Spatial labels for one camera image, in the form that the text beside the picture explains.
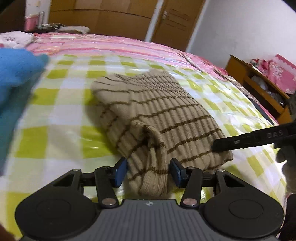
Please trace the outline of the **gloved right hand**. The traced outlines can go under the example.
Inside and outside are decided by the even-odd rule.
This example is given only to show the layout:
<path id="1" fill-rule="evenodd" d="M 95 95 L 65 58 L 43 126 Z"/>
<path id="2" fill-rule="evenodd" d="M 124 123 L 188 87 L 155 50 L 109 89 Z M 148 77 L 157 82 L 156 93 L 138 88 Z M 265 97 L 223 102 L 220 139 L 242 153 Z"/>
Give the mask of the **gloved right hand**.
<path id="1" fill-rule="evenodd" d="M 276 154 L 276 161 L 278 163 L 284 162 L 282 172 L 286 179 L 287 190 L 290 193 L 295 193 L 295 148 L 292 146 L 280 148 Z"/>

